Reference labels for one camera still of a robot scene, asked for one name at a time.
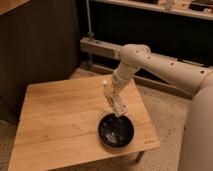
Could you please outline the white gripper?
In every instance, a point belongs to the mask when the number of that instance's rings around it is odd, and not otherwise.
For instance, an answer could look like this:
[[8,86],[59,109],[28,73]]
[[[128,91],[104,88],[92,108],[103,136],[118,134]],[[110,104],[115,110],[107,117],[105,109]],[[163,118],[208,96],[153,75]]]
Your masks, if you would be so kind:
[[112,75],[111,79],[112,79],[112,86],[117,93],[120,93],[125,88],[125,86],[129,83],[128,80],[120,79],[116,75]]

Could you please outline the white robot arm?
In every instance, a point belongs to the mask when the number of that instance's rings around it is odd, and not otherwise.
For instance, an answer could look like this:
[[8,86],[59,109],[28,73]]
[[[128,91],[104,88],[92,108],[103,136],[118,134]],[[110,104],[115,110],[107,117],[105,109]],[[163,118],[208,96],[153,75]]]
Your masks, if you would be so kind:
[[112,74],[115,89],[121,91],[140,69],[192,96],[178,171],[213,171],[213,69],[155,55],[146,45],[126,44]]

